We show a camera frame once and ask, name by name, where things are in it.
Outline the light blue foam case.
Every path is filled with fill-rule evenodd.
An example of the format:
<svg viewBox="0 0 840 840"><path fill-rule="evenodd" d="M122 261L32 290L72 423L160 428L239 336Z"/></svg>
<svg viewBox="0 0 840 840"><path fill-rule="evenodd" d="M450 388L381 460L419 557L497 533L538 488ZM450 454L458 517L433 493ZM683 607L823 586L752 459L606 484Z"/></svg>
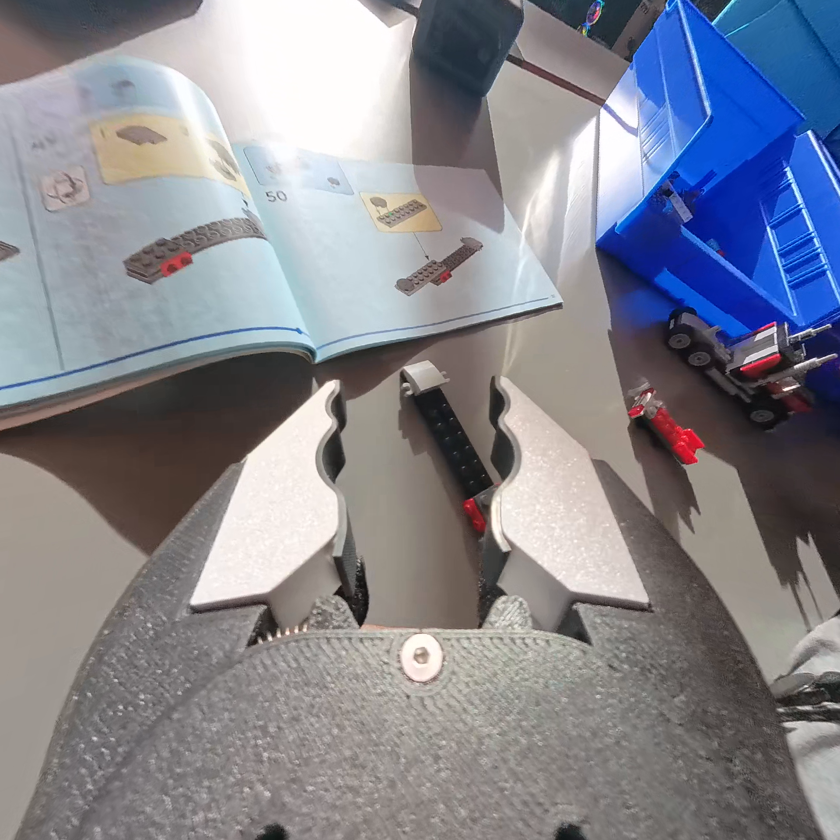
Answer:
<svg viewBox="0 0 840 840"><path fill-rule="evenodd" d="M802 112L804 130L838 141L838 1L732 1L713 24Z"/></svg>

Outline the grey desk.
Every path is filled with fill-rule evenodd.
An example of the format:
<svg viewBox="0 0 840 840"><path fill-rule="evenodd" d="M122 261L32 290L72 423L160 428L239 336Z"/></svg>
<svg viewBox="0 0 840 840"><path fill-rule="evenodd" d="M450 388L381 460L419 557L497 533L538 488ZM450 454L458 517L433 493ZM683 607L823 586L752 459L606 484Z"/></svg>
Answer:
<svg viewBox="0 0 840 840"><path fill-rule="evenodd" d="M642 317L650 288L594 247L597 107L517 66L473 104L410 59L413 20L381 2L204 2L133 24L118 49L197 82L237 139L275 135L369 161L485 170L563 298L561 310L365 351L319 367L249 356L2 433L2 692L63 700L141 563L223 469L339 377L340 484L368 564L371 618L463 627L476 546L455 483L397 372L429 359L482 458L490 376L509 376L603 459L686 548L770 679L837 609L832 418L745 424ZM705 447L683 466L627 417L649 382Z"/></svg>

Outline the light blue instruction booklet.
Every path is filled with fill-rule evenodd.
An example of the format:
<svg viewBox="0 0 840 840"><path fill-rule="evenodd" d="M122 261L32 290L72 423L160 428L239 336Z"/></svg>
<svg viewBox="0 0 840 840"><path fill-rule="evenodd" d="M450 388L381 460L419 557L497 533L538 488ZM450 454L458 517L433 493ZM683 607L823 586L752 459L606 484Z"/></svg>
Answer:
<svg viewBox="0 0 840 840"><path fill-rule="evenodd" d="M1 117L3 431L246 354L563 306L483 170L233 143L142 59L4 85Z"/></svg>

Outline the blue plastic bin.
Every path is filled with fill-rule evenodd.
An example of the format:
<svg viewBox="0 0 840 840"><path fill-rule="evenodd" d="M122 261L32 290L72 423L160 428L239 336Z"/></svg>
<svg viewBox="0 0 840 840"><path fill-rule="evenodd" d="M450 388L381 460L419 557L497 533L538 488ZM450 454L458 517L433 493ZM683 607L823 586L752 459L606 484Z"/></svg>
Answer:
<svg viewBox="0 0 840 840"><path fill-rule="evenodd" d="M685 231L699 268L677 300L734 337L771 322L829 325L810 354L838 353L838 166L812 131L772 143L696 201Z"/></svg>
<svg viewBox="0 0 840 840"><path fill-rule="evenodd" d="M662 213L672 171L714 187L771 144L800 112L689 2L667 2L601 110L595 239L600 250L676 298L701 245Z"/></svg>

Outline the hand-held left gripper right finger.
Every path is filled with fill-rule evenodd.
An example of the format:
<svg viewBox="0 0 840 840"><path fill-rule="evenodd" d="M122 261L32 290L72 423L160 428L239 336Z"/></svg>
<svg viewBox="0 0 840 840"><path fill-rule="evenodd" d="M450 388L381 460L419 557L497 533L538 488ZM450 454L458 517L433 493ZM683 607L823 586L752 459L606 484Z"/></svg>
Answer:
<svg viewBox="0 0 840 840"><path fill-rule="evenodd" d="M647 612L651 602L590 454L503 375L490 381L491 462L482 571L542 631L572 606Z"/></svg>

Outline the toy brick truck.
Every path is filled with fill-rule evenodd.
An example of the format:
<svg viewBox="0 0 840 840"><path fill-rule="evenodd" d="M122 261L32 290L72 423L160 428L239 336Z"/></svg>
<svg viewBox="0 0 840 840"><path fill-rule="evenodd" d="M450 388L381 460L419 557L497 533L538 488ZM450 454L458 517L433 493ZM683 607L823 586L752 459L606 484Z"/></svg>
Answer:
<svg viewBox="0 0 840 840"><path fill-rule="evenodd" d="M830 328L792 332L788 322L774 321L723 339L718 325L680 307L668 316L665 341L688 366L732 396L751 425L770 431L812 410L815 397L807 375L824 365L838 369L838 352L809 355L805 347Z"/></svg>

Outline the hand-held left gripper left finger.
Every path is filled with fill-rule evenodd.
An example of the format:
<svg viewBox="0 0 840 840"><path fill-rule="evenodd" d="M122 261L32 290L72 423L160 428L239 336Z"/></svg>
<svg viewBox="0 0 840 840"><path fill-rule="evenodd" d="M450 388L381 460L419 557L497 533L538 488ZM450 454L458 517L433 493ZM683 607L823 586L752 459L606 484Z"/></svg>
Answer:
<svg viewBox="0 0 840 840"><path fill-rule="evenodd" d="M300 628L315 601L337 594L364 622L364 562L335 484L346 423L342 384L327 381L241 461L190 598L195 613L266 606L277 628Z"/></svg>

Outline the pile of loose toy bricks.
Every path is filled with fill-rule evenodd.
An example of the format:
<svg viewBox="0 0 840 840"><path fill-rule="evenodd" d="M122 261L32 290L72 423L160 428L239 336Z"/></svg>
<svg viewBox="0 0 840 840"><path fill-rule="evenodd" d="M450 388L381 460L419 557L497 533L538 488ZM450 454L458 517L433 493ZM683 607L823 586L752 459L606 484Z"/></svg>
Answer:
<svg viewBox="0 0 840 840"><path fill-rule="evenodd" d="M678 171L672 171L658 189L657 199L661 212L675 216L683 225L691 222L697 211L697 203L714 176L715 172L709 171L698 182L688 185Z"/></svg>

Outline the small red brick assembly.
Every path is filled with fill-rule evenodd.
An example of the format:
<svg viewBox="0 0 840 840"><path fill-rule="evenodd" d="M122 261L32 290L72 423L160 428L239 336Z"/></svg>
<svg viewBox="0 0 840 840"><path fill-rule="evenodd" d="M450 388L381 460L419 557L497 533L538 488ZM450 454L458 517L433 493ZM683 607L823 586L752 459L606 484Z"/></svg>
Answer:
<svg viewBox="0 0 840 840"><path fill-rule="evenodd" d="M656 389L647 381L625 393L626 414L632 425L645 429L683 466L698 462L705 444L697 433L677 423Z"/></svg>

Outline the black toy brick beam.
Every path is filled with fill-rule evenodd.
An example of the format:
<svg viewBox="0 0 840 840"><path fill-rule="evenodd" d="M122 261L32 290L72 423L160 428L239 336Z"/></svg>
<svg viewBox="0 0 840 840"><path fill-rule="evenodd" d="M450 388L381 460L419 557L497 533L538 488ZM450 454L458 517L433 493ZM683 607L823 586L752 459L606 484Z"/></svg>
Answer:
<svg viewBox="0 0 840 840"><path fill-rule="evenodd" d="M460 489L466 518L472 529L482 535L487 529L497 483L490 477L445 393L448 383L447 373L429 360L400 370L401 394L415 405Z"/></svg>

